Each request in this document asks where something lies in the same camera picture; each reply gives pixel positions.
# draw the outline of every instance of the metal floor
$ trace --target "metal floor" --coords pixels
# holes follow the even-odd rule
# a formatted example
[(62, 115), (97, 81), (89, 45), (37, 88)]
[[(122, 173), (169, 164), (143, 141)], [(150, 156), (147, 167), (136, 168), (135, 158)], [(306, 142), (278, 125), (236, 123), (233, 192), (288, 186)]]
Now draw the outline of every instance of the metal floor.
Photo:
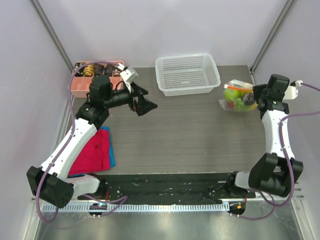
[[(110, 110), (116, 166), (103, 174), (200, 173), (249, 171), (265, 153), (265, 131), (258, 111), (220, 108), (223, 84), (251, 83), (247, 66), (220, 66), (221, 86), (207, 94), (166, 97), (158, 89), (154, 68), (136, 68), (135, 82), (149, 91), (158, 108), (137, 117), (127, 106)], [(75, 99), (75, 110), (84, 99)], [(263, 201), (249, 201), (246, 216), (270, 211)], [(54, 223), (70, 226), (87, 213), (60, 213)], [(37, 240), (193, 240), (302, 239), (292, 206), (278, 208), (261, 221), (230, 217), (226, 212), (114, 213), (88, 219), (67, 230), (40, 222)]]
[[(271, 207), (249, 201), (246, 216), (261, 217)], [(52, 218), (52, 213), (45, 213)], [(35, 240), (302, 240), (292, 206), (278, 208), (265, 220), (249, 221), (227, 212), (114, 213), (58, 230), (40, 223)], [(69, 227), (87, 213), (59, 213), (54, 226)]]

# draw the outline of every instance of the plastic bag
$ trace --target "plastic bag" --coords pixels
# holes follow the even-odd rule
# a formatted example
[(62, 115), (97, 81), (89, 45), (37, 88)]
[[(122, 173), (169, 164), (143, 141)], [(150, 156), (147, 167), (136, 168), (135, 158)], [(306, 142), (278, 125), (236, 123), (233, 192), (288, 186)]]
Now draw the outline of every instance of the plastic bag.
[(234, 79), (225, 84), (224, 88), (219, 100), (224, 110), (244, 112), (251, 111), (258, 106), (254, 99), (252, 84)]

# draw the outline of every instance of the folded towel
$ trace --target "folded towel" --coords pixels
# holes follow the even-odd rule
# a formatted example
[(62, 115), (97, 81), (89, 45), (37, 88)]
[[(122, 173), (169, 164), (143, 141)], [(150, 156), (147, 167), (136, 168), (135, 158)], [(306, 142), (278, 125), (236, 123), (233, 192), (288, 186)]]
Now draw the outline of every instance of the folded towel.
[(104, 129), (99, 129), (86, 143), (74, 161), (69, 175), (94, 173), (110, 169), (110, 149), (112, 149), (112, 147), (109, 141), (109, 132)]

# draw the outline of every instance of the white plastic basket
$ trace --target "white plastic basket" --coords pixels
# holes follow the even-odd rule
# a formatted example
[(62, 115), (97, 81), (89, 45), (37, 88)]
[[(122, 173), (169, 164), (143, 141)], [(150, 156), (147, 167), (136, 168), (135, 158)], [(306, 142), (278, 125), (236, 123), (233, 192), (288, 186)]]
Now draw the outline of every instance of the white plastic basket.
[(221, 83), (210, 54), (159, 57), (155, 74), (159, 89), (167, 97), (209, 93)]

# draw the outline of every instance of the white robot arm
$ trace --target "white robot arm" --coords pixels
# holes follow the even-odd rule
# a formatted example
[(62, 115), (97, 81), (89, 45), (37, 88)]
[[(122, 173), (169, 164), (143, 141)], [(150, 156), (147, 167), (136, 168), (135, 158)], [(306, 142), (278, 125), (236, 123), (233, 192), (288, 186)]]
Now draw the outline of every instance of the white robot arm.
[[(289, 107), (282, 100), (295, 99), (298, 96), (297, 87), (300, 87), (301, 83), (302, 81), (296, 81), (289, 85), (287, 77), (273, 74), (268, 84), (253, 87), (254, 99), (258, 103), (257, 108), (265, 130), (265, 154), (250, 172), (236, 172), (231, 180), (231, 188), (256, 189), (281, 197), (290, 193), (290, 174), (281, 140), (292, 165), (294, 182), (303, 171), (303, 163), (296, 161), (292, 152), (286, 118)], [(280, 171), (275, 171), (277, 166), (280, 167)]]
[[(27, 178), (33, 195), (36, 195), (40, 180), (49, 165), (52, 166), (45, 176), (39, 197), (58, 208), (66, 206), (72, 198), (96, 193), (98, 189), (103, 190), (105, 184), (97, 176), (86, 174), (68, 178), (70, 168), (77, 156), (108, 118), (109, 109), (128, 104), (132, 111), (136, 112), (138, 116), (142, 116), (158, 107), (144, 97), (148, 94), (147, 90), (132, 82), (132, 78), (137, 73), (128, 67), (121, 70), (123, 70), (121, 74), (123, 74), (122, 77), (126, 87), (122, 90), (113, 90), (113, 85), (108, 76), (95, 76), (89, 86), (86, 102), (75, 115), (75, 130), (68, 145), (63, 149), (72, 134), (72, 129), (69, 130), (56, 150), (39, 168), (32, 166), (27, 171)], [(52, 160), (56, 156), (58, 158), (53, 163)]]

